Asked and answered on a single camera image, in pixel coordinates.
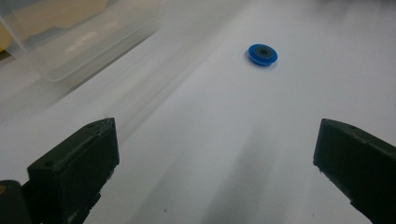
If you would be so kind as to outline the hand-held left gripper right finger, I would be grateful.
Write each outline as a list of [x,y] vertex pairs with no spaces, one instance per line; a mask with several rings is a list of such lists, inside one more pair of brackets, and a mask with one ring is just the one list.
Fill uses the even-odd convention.
[[313,164],[373,224],[396,224],[396,147],[350,124],[323,119]]

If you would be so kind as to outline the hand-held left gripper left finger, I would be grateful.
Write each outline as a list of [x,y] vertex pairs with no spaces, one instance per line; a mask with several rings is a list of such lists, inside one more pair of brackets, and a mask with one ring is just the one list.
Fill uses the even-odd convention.
[[82,224],[120,164],[116,123],[83,126],[28,166],[22,187],[34,224]]

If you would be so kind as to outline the blue round wheel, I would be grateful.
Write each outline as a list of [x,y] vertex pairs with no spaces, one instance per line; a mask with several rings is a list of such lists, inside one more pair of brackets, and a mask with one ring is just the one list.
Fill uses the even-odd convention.
[[251,61],[259,66],[270,66],[277,61],[277,53],[264,44],[254,44],[247,50]]

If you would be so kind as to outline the clear plastic box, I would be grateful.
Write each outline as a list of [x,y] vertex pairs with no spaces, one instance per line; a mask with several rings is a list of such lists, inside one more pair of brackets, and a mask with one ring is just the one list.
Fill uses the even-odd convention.
[[152,33],[161,0],[0,0],[0,47],[45,79],[92,75]]

